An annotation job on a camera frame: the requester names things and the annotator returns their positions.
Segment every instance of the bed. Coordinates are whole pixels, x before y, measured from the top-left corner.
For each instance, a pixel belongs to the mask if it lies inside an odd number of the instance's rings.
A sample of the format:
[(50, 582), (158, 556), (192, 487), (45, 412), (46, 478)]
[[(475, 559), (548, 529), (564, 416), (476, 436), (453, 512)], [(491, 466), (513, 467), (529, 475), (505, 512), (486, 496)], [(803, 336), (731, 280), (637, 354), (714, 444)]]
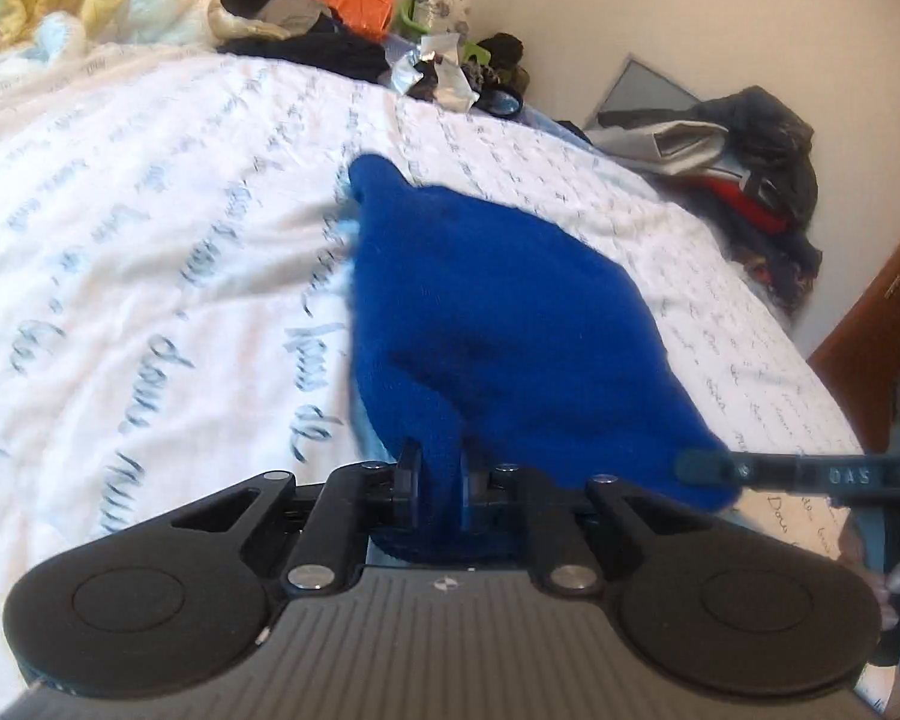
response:
[[(860, 451), (709, 231), (607, 158), (287, 63), (64, 41), (0, 55), (0, 613), (62, 550), (262, 471), (309, 484), (365, 456), (346, 185), (363, 151), (624, 266), (731, 449)], [(738, 509), (836, 555), (843, 514), (823, 500)], [(0, 709), (22, 687), (0, 623)]]

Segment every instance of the folded blue fabric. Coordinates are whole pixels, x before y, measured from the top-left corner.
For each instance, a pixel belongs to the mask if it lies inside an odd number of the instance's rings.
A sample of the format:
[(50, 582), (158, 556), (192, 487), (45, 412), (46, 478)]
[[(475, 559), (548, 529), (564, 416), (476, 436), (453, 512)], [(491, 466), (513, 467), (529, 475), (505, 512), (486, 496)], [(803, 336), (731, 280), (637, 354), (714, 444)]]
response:
[(424, 456), (421, 527), (386, 550), (485, 550), (461, 534), (462, 436), (567, 488), (612, 473), (703, 509), (730, 502), (674, 477), (679, 452), (721, 445), (624, 269), (534, 215), (410, 186), (383, 157), (358, 157), (349, 175), (357, 388), (389, 453), (412, 437)]

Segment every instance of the ribbed gray panel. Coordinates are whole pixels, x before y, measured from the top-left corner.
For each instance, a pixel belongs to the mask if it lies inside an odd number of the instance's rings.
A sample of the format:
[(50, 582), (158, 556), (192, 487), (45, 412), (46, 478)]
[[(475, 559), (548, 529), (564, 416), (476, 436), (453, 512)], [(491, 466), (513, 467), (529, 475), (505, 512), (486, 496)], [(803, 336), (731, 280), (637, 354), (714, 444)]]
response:
[[(450, 577), (456, 589), (440, 590)], [(139, 702), (40, 688), (5, 720), (864, 720), (850, 690), (800, 704), (723, 703), (653, 672), (594, 605), (522, 571), (367, 568), (294, 601), (259, 651), (199, 688)]]

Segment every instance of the wall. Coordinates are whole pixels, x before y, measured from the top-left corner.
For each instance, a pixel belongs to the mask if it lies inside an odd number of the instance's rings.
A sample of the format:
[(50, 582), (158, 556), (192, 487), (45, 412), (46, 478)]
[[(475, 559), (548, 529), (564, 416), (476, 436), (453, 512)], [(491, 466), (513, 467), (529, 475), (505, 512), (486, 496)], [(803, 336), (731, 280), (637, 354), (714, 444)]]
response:
[(760, 84), (816, 128), (809, 354), (900, 240), (900, 0), (475, 0), (527, 46), (529, 102), (585, 121), (633, 53), (703, 98)]

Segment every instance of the human hand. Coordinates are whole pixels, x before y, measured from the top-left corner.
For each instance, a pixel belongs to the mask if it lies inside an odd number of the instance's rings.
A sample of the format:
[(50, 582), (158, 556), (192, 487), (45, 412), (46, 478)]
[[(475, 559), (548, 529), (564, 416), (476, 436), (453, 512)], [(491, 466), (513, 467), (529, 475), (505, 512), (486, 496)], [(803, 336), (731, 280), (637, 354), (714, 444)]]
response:
[(869, 571), (864, 566), (864, 542), (850, 525), (850, 519), (840, 533), (840, 562), (859, 575), (874, 591), (874, 597), (880, 605), (880, 619), (884, 631), (894, 628), (900, 621), (898, 614), (890, 605), (890, 594), (900, 594), (900, 565), (890, 571), (889, 576)]

